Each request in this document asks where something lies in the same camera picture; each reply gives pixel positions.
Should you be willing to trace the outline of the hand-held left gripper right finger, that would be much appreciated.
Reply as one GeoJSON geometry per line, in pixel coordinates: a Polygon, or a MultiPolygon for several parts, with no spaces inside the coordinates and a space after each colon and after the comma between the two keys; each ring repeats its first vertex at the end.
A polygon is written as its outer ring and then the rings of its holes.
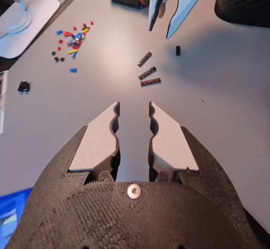
{"type": "Polygon", "coordinates": [[[149,102],[150,138],[149,181],[166,172],[170,181],[177,172],[199,172],[199,167],[178,122],[154,102],[149,102]]]}

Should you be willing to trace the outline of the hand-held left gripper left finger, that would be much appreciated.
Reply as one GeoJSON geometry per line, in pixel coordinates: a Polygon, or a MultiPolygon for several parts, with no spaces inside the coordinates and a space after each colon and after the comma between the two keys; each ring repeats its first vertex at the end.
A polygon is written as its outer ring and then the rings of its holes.
{"type": "Polygon", "coordinates": [[[116,132],[119,129],[120,102],[114,102],[86,128],[73,160],[70,172],[90,171],[98,179],[102,171],[108,171],[116,180],[120,165],[120,147],[116,132]]]}

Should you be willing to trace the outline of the long black lego plate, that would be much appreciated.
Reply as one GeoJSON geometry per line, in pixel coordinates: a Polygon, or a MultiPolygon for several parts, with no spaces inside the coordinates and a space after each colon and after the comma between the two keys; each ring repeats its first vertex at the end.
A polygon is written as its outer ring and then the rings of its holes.
{"type": "Polygon", "coordinates": [[[153,66],[152,68],[148,69],[147,71],[145,71],[144,73],[142,73],[141,75],[139,75],[138,76],[139,80],[144,79],[145,77],[147,77],[151,73],[155,72],[156,70],[157,70],[156,67],[153,66]]]}
{"type": "Polygon", "coordinates": [[[141,81],[140,85],[141,85],[141,87],[143,87],[143,86],[153,85],[153,84],[157,84],[157,83],[161,83],[160,78],[154,78],[154,79],[148,79],[148,80],[145,80],[145,81],[141,81]]]}
{"type": "Polygon", "coordinates": [[[152,56],[151,52],[148,52],[139,62],[138,66],[141,67],[150,57],[152,56]]]}

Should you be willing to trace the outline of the blue bin with pieces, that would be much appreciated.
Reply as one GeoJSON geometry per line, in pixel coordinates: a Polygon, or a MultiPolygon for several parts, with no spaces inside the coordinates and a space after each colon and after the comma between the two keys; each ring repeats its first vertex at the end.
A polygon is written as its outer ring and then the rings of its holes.
{"type": "Polygon", "coordinates": [[[0,248],[4,249],[22,216],[32,187],[0,197],[0,248]]]}

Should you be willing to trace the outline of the pile of colourful lego pieces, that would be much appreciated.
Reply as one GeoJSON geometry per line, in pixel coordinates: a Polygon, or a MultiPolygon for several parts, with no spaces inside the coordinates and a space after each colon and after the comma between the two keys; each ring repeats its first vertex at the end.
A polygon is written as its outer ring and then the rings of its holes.
{"type": "Polygon", "coordinates": [[[73,31],[71,32],[62,29],[55,32],[57,37],[59,37],[57,47],[51,52],[51,56],[55,63],[65,62],[66,58],[63,56],[64,45],[67,47],[67,55],[70,56],[72,60],[76,59],[79,48],[85,41],[86,35],[90,31],[90,26],[92,26],[94,22],[90,21],[89,24],[90,25],[83,23],[80,30],[77,26],[73,26],[73,31]]]}

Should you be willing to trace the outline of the black lego connector assembly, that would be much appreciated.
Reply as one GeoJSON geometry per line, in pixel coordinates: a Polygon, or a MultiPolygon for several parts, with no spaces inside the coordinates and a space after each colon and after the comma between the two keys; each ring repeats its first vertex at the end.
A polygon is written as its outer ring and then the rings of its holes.
{"type": "Polygon", "coordinates": [[[24,92],[29,92],[30,91],[30,83],[27,81],[22,81],[19,84],[18,87],[18,92],[24,93],[24,92]]]}

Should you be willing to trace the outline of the holographic sticker sheet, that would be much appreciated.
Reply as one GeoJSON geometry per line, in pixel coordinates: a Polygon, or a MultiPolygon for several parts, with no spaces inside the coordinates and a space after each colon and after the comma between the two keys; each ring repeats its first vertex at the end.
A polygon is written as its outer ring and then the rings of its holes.
{"type": "Polygon", "coordinates": [[[8,81],[8,71],[1,72],[0,73],[0,134],[2,134],[4,130],[7,81],[8,81]]]}

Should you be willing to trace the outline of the white book stand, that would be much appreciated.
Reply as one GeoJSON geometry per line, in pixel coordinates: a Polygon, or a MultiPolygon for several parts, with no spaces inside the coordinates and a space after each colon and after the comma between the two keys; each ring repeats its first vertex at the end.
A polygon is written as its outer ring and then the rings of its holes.
{"type": "Polygon", "coordinates": [[[0,56],[20,56],[59,6],[57,0],[14,0],[0,17],[0,56]]]}

